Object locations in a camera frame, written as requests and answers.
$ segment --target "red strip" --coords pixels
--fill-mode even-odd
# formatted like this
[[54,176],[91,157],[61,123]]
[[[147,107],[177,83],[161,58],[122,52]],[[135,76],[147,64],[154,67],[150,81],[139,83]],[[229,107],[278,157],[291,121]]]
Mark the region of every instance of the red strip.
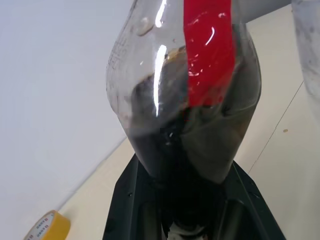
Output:
[[235,66],[231,0],[184,0],[189,106],[222,102]]

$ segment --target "yellow tape roll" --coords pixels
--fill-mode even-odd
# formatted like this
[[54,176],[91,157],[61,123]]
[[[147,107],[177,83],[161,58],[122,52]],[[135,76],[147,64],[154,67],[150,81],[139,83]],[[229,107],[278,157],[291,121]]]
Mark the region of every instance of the yellow tape roll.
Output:
[[23,240],[65,240],[70,225],[69,219],[52,210],[31,228]]

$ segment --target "masking tape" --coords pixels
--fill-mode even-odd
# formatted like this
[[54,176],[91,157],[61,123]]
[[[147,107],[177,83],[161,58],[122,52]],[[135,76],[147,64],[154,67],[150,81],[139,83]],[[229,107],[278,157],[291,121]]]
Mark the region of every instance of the masking tape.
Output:
[[31,228],[23,240],[65,240],[70,225],[69,219],[52,210]]

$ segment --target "table surface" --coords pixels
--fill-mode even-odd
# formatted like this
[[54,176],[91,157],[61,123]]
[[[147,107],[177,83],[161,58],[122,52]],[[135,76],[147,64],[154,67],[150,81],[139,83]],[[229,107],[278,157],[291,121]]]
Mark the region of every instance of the table surface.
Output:
[[[291,6],[247,24],[262,93],[235,157],[253,178],[288,240],[320,235],[320,128],[309,109]],[[117,179],[134,154],[126,139],[60,209],[67,240],[101,240]]]

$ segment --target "white wall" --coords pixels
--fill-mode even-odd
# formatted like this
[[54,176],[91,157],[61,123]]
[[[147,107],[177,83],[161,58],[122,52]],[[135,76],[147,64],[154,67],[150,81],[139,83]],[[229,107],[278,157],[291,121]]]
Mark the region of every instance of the white wall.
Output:
[[105,72],[130,6],[131,0],[0,1],[2,239],[22,239],[124,139]]

